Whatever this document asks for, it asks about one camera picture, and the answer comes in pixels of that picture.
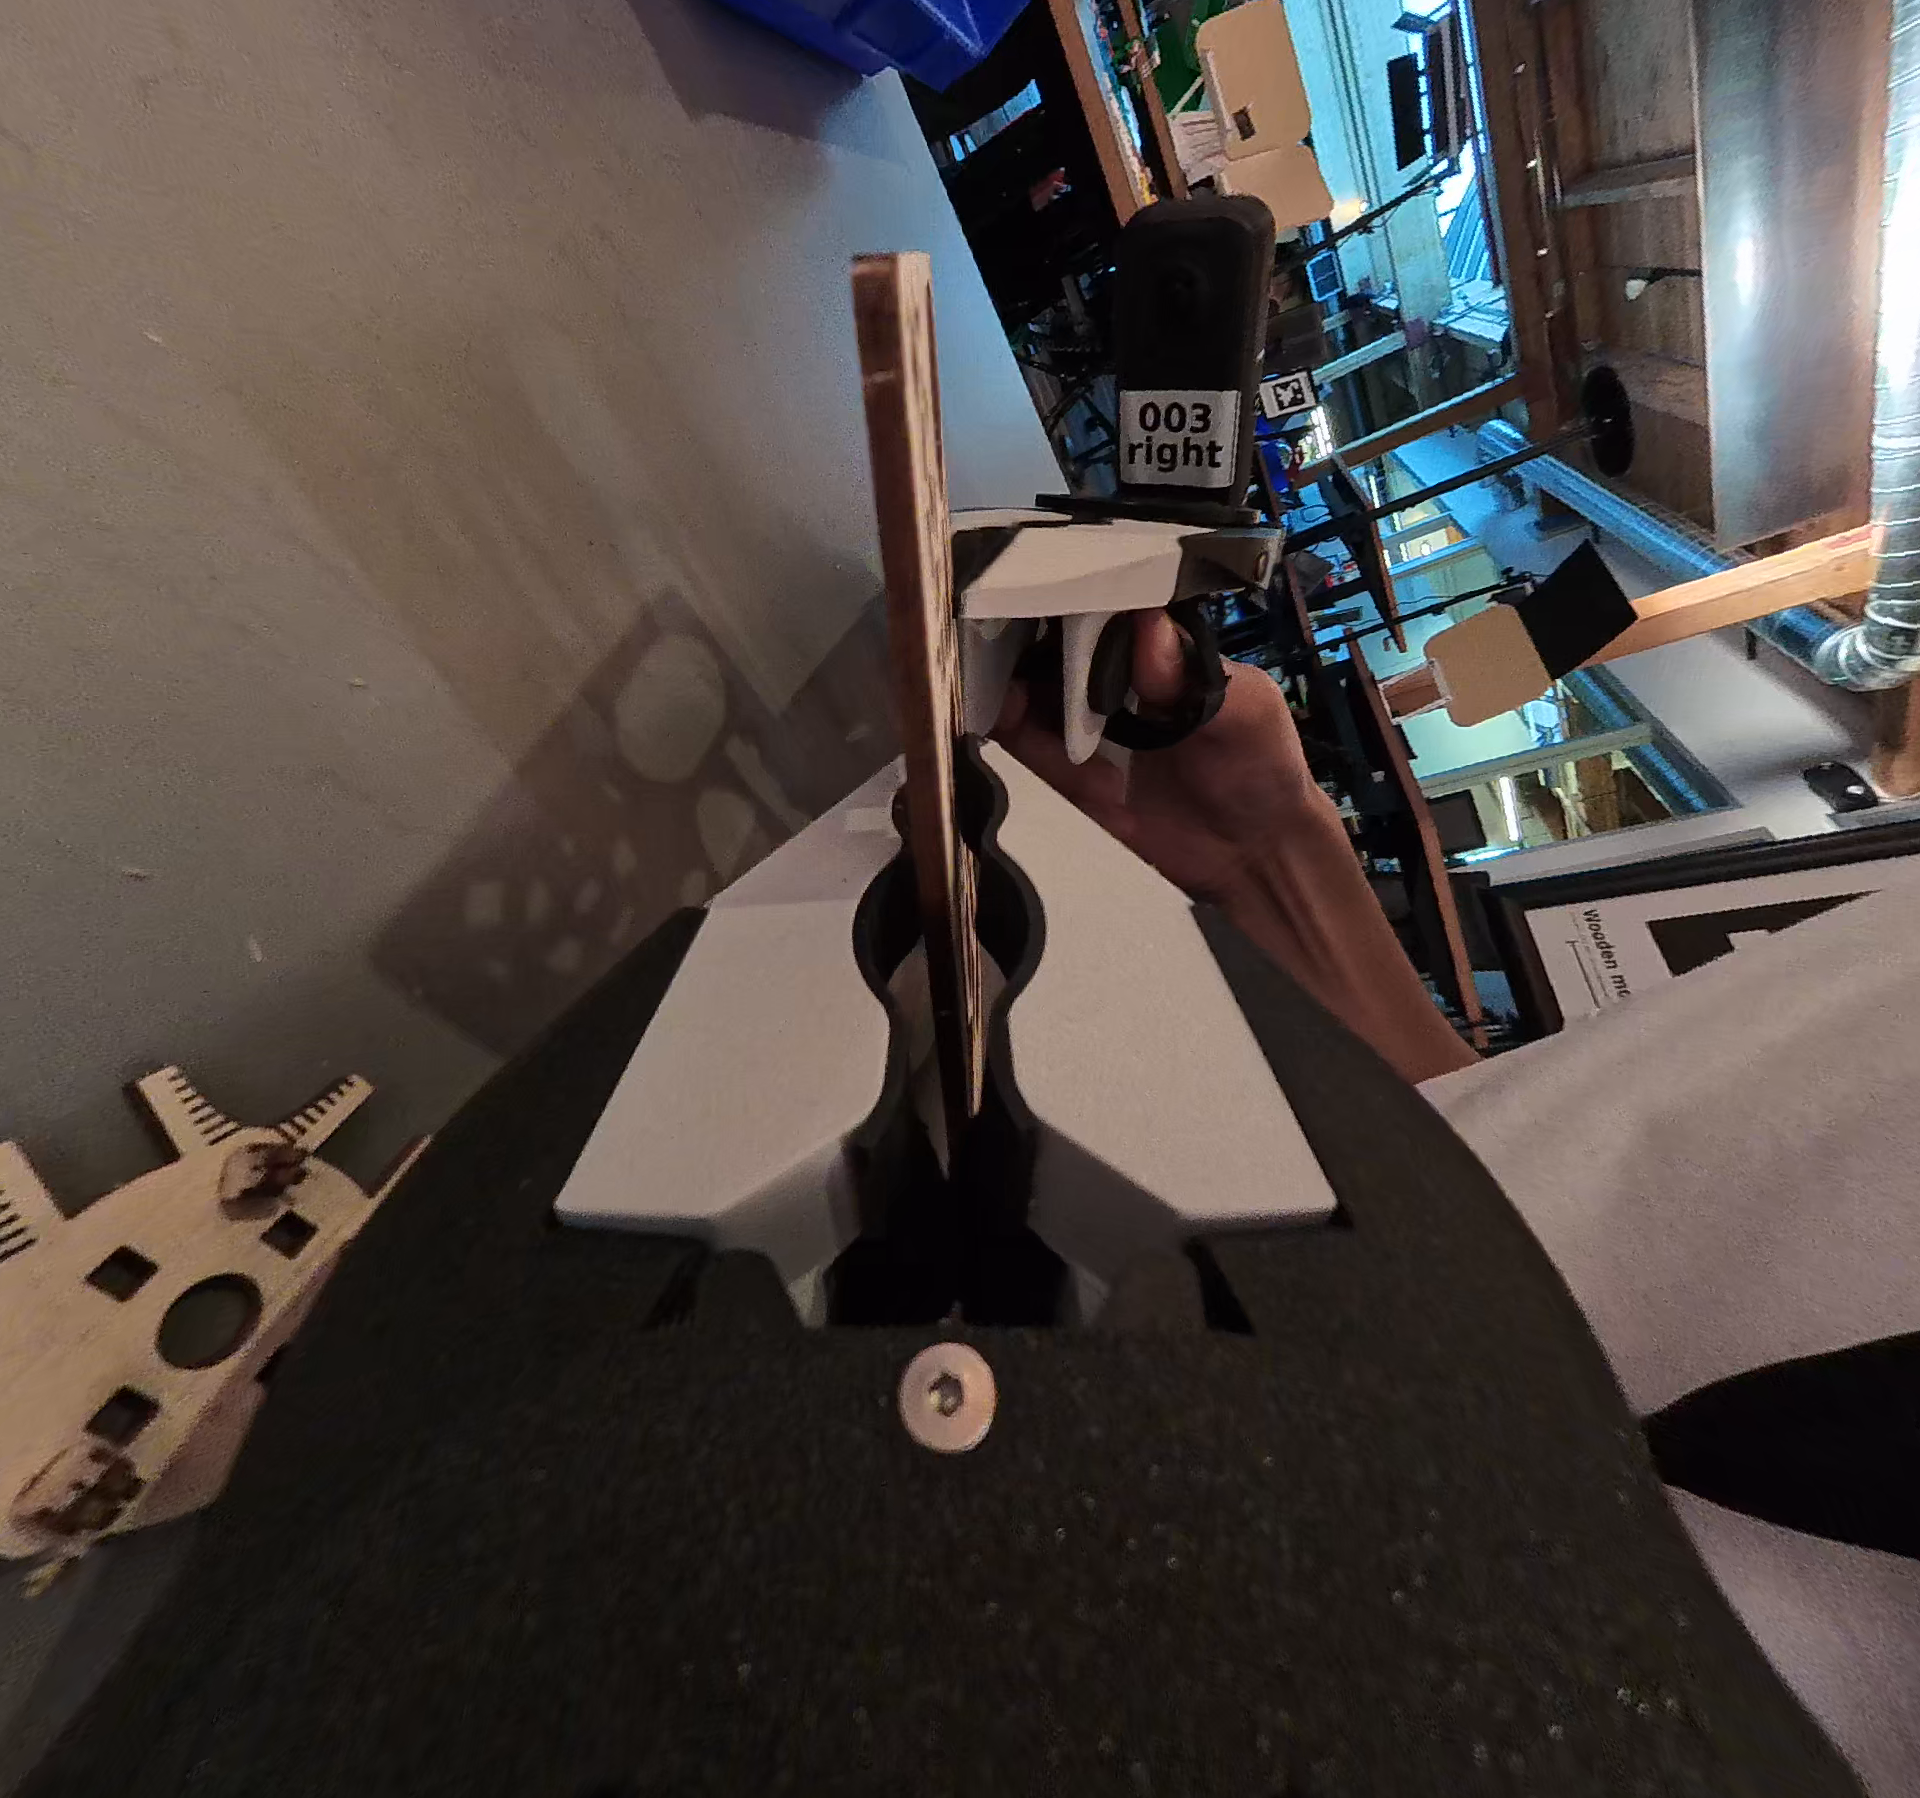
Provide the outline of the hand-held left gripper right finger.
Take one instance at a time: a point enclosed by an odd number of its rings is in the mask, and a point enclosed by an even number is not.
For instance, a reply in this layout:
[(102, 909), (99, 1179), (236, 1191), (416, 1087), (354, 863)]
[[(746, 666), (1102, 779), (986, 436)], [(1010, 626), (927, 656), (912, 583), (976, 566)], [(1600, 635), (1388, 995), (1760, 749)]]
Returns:
[(1194, 905), (986, 744), (971, 863), (971, 1321), (1077, 1323), (1140, 1263), (1330, 1227), (1335, 1190)]

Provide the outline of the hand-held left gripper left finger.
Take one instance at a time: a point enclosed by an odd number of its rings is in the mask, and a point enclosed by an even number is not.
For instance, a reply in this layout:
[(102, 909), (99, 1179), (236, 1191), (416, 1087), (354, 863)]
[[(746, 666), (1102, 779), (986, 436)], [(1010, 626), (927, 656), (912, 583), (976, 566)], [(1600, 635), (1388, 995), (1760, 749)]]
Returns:
[(859, 785), (708, 900), (556, 1217), (765, 1258), (805, 1326), (924, 1133), (934, 1019), (896, 791)]

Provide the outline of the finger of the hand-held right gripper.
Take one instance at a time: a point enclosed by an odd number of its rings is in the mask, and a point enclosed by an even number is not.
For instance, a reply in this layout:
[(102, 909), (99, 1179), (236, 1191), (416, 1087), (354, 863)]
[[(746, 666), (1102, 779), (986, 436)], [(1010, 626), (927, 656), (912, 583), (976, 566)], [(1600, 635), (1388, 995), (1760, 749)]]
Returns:
[(950, 520), (957, 616), (979, 624), (1124, 614), (1174, 600), (1191, 526), (974, 510)]
[(1036, 630), (1034, 620), (960, 621), (961, 730), (967, 737), (993, 733)]

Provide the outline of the plywood parts sheet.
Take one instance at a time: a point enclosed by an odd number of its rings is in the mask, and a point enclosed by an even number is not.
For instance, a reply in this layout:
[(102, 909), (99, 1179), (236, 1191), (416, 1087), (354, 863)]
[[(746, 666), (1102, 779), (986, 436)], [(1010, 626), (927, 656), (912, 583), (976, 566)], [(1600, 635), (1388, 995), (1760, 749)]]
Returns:
[(988, 947), (995, 868), (981, 848), (995, 800), (963, 711), (930, 255), (859, 255), (853, 319), (943, 1149), (953, 1187), (992, 1197), (1002, 1127), (988, 1054), (1002, 976)]

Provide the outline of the wooden toothed gear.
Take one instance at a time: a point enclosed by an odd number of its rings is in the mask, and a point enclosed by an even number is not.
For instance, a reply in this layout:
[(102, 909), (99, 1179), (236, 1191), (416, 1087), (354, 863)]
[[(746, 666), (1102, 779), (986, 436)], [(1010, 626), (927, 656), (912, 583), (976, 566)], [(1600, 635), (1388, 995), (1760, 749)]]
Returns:
[(361, 1075), (267, 1124), (178, 1065), (131, 1101), (172, 1158), (79, 1212), (6, 1141), (3, 1555), (31, 1592), (219, 1498), (283, 1347), (431, 1148), (405, 1145), (375, 1187), (325, 1159), (371, 1101)]

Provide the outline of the person's right forearm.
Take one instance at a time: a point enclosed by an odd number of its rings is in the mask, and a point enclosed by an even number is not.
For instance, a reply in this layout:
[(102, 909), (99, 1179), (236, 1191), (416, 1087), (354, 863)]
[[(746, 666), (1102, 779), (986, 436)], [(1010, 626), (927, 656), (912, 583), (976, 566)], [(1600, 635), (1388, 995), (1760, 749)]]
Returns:
[(1404, 957), (1322, 796), (1249, 842), (1221, 909), (1404, 1083), (1419, 1087), (1477, 1063)]

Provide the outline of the person's right hand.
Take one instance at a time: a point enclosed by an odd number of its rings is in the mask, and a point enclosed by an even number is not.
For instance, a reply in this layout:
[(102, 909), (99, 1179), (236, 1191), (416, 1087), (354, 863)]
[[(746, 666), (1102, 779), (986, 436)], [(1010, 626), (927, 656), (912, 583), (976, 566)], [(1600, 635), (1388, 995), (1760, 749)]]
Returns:
[(1278, 685), (1227, 662), (1211, 720), (1154, 753), (1072, 761), (1062, 685), (1029, 655), (993, 737), (1062, 800), (1191, 900), (1228, 914), (1296, 919), (1330, 907), (1355, 852), (1310, 776)]

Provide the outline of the cream hanging panel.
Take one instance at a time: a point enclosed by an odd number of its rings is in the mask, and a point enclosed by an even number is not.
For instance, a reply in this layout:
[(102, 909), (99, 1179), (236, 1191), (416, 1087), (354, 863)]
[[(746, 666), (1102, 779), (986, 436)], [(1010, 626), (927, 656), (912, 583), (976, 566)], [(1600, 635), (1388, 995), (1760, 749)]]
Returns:
[(1283, 0), (1249, 0), (1215, 15), (1194, 46), (1216, 143), (1215, 188), (1259, 199), (1282, 231), (1322, 224), (1334, 199), (1314, 148)]

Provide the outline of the cream and black panel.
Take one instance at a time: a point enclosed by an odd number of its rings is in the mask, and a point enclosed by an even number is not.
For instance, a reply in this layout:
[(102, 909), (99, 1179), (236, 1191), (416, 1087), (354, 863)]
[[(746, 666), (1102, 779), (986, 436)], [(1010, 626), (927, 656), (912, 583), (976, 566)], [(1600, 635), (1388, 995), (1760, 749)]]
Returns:
[(1635, 624), (1635, 603), (1594, 542), (1513, 605), (1486, 605), (1428, 642), (1438, 698), (1460, 729), (1538, 702)]

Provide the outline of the black framed marker sign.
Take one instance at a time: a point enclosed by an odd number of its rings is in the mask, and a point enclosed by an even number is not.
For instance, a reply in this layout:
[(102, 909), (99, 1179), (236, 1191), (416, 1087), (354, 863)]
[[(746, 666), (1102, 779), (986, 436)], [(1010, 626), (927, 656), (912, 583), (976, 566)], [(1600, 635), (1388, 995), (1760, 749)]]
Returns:
[(1908, 818), (1492, 884), (1479, 909), (1516, 1020), (1544, 1039), (1869, 900), (1916, 854)]

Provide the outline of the person's white shirt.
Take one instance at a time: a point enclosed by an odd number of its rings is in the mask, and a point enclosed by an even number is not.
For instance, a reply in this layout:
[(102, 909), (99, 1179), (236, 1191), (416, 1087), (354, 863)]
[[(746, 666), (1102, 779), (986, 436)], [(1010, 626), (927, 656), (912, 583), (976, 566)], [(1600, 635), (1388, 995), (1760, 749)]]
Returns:
[(1916, 890), (1886, 886), (1422, 1086), (1870, 1794), (1918, 1785), (1916, 1054)]

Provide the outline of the wooden ceiling beam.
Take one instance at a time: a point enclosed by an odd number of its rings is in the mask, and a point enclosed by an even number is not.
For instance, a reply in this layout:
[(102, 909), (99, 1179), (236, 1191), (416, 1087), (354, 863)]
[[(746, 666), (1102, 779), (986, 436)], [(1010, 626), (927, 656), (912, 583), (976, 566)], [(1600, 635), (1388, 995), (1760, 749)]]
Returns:
[(1739, 563), (1635, 603), (1630, 636), (1643, 646), (1667, 645), (1768, 614), (1863, 595), (1874, 585), (1877, 531), (1866, 524), (1772, 557)]

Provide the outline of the wide metal duct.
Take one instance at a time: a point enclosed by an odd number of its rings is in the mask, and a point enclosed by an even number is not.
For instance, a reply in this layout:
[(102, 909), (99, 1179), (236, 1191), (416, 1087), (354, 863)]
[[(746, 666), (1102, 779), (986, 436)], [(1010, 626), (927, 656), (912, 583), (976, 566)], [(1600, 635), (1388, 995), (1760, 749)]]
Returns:
[(1721, 548), (1869, 499), (1890, 0), (1693, 0)]

